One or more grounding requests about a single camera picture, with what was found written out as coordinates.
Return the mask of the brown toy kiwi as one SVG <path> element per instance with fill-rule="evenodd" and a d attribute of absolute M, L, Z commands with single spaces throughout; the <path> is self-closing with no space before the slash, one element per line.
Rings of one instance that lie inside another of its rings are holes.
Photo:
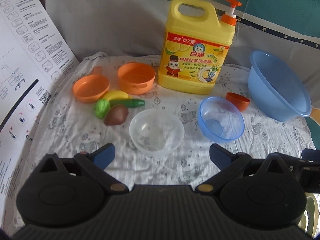
<path fill-rule="evenodd" d="M 115 105 L 113 106 L 107 113 L 104 118 L 104 124 L 106 126 L 117 126 L 123 124 L 127 116 L 129 114 L 129 110 L 124 105 Z"/>

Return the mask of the green toy lettuce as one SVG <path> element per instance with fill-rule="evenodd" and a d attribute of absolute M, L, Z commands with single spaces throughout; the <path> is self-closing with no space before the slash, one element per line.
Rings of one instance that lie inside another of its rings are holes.
<path fill-rule="evenodd" d="M 95 116 L 99 119 L 104 119 L 110 108 L 111 106 L 108 100 L 99 99 L 94 107 Z"/>

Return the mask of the yellow dish soap bottle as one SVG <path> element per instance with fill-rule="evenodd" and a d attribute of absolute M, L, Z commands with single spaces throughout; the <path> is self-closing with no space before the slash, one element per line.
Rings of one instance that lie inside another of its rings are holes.
<path fill-rule="evenodd" d="M 158 68 L 161 87 L 190 94 L 211 92 L 233 42 L 235 9 L 242 5 L 227 2 L 229 10 L 218 17 L 209 2 L 171 1 Z"/>

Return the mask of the white instruction sheet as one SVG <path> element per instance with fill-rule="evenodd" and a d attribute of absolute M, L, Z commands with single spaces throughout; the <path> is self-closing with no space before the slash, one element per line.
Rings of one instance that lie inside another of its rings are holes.
<path fill-rule="evenodd" d="M 1 229 L 14 224 L 16 190 L 40 115 L 78 60 L 40 0 L 1 0 Z"/>

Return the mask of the orange toy pan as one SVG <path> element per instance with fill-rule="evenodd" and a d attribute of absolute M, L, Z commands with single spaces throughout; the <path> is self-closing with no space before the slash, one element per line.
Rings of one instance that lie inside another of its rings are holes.
<path fill-rule="evenodd" d="M 95 66 L 92 73 L 80 78 L 73 85 L 75 98 L 82 103 L 98 101 L 110 88 L 109 79 L 103 75 L 102 66 Z"/>

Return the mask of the small dark orange bowl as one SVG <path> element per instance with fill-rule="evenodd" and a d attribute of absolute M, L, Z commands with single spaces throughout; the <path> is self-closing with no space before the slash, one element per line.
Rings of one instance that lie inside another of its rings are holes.
<path fill-rule="evenodd" d="M 232 92 L 226 94 L 226 100 L 231 102 L 240 112 L 245 111 L 251 102 L 248 98 Z"/>

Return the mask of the white cat print cloth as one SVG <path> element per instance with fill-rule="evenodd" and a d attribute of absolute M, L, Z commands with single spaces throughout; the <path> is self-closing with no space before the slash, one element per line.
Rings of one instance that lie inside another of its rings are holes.
<path fill-rule="evenodd" d="M 57 87 L 49 99 L 44 113 L 40 117 L 29 155 L 24 165 L 22 184 L 45 154 L 56 153 L 59 157 L 74 157 L 79 152 L 92 153 L 108 142 L 116 149 L 115 160 L 106 168 L 108 174 L 124 182 L 129 188 L 134 184 L 187 184 L 195 186 L 218 171 L 209 164 L 209 146 L 212 142 L 201 133 L 198 123 L 198 111 L 205 96 L 186 94 L 160 87 L 155 81 L 153 88 L 140 96 L 145 106 L 129 108 L 125 122 L 117 126 L 106 126 L 94 113 L 94 106 L 81 103 L 72 93 L 75 82 L 88 74 L 94 66 L 102 66 L 112 83 L 112 90 L 117 90 L 117 70 L 126 63 L 145 63 L 157 70 L 159 56 L 146 57 L 109 57 L 97 53 L 85 58 L 75 72 L 68 75 Z M 249 96 L 247 79 L 249 70 L 238 65 L 228 64 L 222 67 L 213 95 L 224 97 L 227 92 L 240 92 Z M 298 157 L 304 148 L 315 149 L 311 131 L 303 117 L 296 117 L 286 122 L 279 122 L 265 116 L 253 104 L 242 112 L 245 129 L 243 135 L 231 142 L 221 143 L 233 153 L 247 151 L 254 157 L 265 157 L 269 152 L 278 151 Z M 151 150 L 148 155 L 142 153 L 132 141 L 129 126 L 132 119 L 140 112 L 156 109 L 148 117 L 143 115 L 137 122 L 134 133 L 138 145 Z M 179 119 L 184 133 L 178 133 L 175 122 L 169 114 Z M 155 154 L 172 143 L 178 142 L 178 136 L 184 135 L 178 148 L 171 153 Z"/>

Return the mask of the green toy cucumber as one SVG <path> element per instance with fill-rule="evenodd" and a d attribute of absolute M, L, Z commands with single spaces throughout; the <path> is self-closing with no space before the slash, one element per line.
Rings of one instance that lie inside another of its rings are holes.
<path fill-rule="evenodd" d="M 111 107 L 123 105 L 127 108 L 137 108 L 145 105 L 145 101 L 142 99 L 113 99 L 109 103 Z"/>

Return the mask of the large blue plastic basin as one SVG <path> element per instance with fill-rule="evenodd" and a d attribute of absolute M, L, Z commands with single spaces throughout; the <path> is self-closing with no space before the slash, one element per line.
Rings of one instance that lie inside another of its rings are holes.
<path fill-rule="evenodd" d="M 311 114 L 306 88 L 284 61 L 262 50 L 253 51 L 249 60 L 249 94 L 266 116 L 285 122 Z"/>

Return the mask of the round white plate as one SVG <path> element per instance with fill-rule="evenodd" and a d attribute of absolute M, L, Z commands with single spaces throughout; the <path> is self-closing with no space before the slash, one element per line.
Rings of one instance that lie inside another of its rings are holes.
<path fill-rule="evenodd" d="M 313 193 L 306 193 L 305 195 L 306 208 L 298 226 L 310 237 L 315 237 L 319 220 L 318 203 Z"/>

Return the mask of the orange toy pot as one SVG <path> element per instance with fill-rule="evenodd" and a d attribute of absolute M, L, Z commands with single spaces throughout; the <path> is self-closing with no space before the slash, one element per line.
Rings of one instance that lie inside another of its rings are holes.
<path fill-rule="evenodd" d="M 131 62 L 118 69 L 119 87 L 127 94 L 142 95 L 149 92 L 155 77 L 155 70 L 144 63 Z"/>

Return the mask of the yellow toy banana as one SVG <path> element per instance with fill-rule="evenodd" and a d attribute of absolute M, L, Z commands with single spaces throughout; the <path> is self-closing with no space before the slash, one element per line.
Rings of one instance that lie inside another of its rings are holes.
<path fill-rule="evenodd" d="M 103 99 L 110 101 L 110 100 L 125 100 L 125 99 L 132 99 L 132 96 L 127 94 L 124 91 L 121 90 L 113 90 L 107 92 L 104 96 Z"/>

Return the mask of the blue translucent bowl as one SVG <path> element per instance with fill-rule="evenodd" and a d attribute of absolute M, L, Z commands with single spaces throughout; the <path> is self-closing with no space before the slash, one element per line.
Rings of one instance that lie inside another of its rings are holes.
<path fill-rule="evenodd" d="M 229 143 L 239 139 L 245 122 L 239 110 L 221 97 L 204 99 L 199 106 L 197 121 L 202 134 L 215 143 Z"/>

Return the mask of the clear plastic bowl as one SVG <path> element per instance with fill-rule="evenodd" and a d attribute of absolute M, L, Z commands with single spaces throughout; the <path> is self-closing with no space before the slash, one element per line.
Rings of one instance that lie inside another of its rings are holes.
<path fill-rule="evenodd" d="M 181 145 L 185 131 L 180 119 L 163 109 L 147 109 L 133 117 L 129 125 L 133 144 L 143 154 L 169 155 Z"/>

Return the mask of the teal striped blanket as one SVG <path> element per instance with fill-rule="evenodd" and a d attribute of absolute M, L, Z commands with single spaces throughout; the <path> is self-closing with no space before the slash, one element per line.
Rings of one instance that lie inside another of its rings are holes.
<path fill-rule="evenodd" d="M 171 0 L 40 0 L 77 59 L 160 54 Z M 211 3 L 221 16 L 227 0 Z M 237 0 L 226 62 L 249 66 L 260 49 L 285 61 L 319 107 L 319 0 Z"/>

